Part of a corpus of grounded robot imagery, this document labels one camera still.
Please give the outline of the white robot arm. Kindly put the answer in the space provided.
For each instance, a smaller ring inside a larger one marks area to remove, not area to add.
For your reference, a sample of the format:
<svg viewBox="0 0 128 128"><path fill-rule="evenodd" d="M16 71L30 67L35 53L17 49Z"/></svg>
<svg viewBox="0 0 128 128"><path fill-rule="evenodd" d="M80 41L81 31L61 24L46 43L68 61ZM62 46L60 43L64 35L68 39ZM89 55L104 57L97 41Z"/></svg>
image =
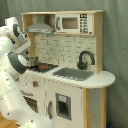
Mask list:
<svg viewBox="0 0 128 128"><path fill-rule="evenodd" d="M29 107L18 88L16 80L27 70L27 61L20 55L23 48L16 47L20 35L30 46L30 38L20 31L17 19L6 18L0 27L0 112L5 119L14 120L18 128L54 128L48 117Z"/></svg>

